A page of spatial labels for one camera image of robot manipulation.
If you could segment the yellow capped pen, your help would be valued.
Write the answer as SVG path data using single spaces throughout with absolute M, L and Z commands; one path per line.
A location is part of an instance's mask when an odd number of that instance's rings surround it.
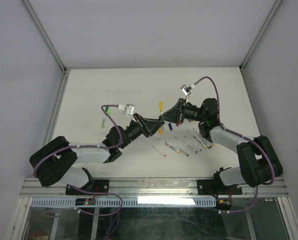
M 159 102 L 159 118 L 160 119 L 162 119 L 163 112 L 164 112 L 164 105 L 163 105 L 163 102 L 160 101 Z

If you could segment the purple pen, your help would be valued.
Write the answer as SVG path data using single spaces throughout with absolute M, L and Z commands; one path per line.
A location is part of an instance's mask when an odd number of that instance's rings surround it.
M 198 150 L 194 147 L 194 145 L 190 142 L 190 140 L 186 136 L 184 136 L 184 138 L 185 138 L 185 143 L 187 144 L 187 146 L 195 153 L 198 153 Z

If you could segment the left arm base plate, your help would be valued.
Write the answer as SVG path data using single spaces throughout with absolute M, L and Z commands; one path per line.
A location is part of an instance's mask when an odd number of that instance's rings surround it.
M 82 196 L 82 195 L 87 195 L 86 192 L 91 192 L 91 195 L 95 195 L 96 193 L 108 193 L 109 192 L 109 187 L 107 185 L 103 184 L 96 184 L 96 185 L 86 185 L 82 188 L 80 188 L 79 191 L 72 186 L 69 187 L 69 185 L 66 186 L 65 194 L 67 196 Z

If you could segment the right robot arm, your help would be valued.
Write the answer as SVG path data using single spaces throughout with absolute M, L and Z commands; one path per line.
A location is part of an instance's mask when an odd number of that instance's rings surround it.
M 198 122 L 202 138 L 219 144 L 237 154 L 239 166 L 216 173 L 212 187 L 219 194 L 225 193 L 231 185 L 247 184 L 250 187 L 271 185 L 283 174 L 283 167 L 270 142 L 260 135 L 248 137 L 225 127 L 219 118 L 219 104 L 215 98 L 207 98 L 200 107 L 180 98 L 176 105 L 162 113 L 161 119 L 181 125 L 184 120 Z

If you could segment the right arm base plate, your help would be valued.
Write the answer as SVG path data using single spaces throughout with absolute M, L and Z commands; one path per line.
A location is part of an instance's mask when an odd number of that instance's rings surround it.
M 219 196 L 219 195 L 242 195 L 243 191 L 241 188 L 237 187 L 237 184 L 233 185 L 223 185 L 220 180 L 215 179 L 198 179 L 197 183 L 197 192 L 198 195 L 210 195 L 210 196 Z

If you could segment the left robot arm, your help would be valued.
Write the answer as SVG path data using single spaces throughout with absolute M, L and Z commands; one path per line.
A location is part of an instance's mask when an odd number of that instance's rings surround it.
M 43 187 L 62 182 L 76 186 L 82 194 L 91 193 L 94 188 L 92 176 L 74 165 L 114 162 L 122 155 L 121 149 L 141 135 L 153 136 L 165 123 L 161 118 L 144 118 L 137 113 L 133 117 L 126 128 L 114 124 L 105 139 L 97 144 L 72 145 L 64 136 L 56 137 L 29 158 L 33 176 Z

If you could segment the green capped pen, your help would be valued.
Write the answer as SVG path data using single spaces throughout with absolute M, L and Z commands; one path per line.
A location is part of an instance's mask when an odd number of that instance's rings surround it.
M 110 114 L 110 107 L 107 106 L 105 108 L 105 114 L 104 114 L 104 117 L 103 117 L 103 120 L 102 120 L 102 124 L 101 124 L 101 128 L 104 129 L 106 128 L 107 126 L 107 120 L 108 120 L 108 115 Z

